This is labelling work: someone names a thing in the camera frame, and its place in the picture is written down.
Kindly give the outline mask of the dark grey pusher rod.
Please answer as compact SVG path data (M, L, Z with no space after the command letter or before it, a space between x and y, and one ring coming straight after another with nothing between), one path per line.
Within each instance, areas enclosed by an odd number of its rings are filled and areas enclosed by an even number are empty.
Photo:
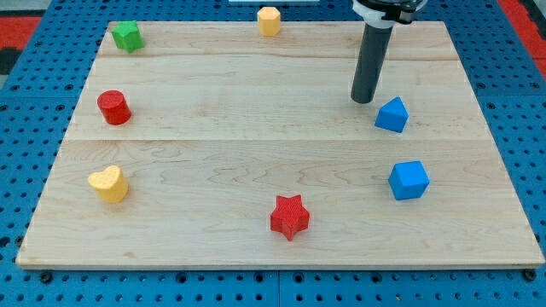
M391 27L364 27L351 87L354 102L367 104L373 100L391 34Z

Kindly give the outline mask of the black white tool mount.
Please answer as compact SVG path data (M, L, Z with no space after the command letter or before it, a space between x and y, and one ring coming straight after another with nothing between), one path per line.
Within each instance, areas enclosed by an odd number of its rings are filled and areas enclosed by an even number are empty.
M410 24L426 4L427 0L353 0L352 10L367 26L387 29Z

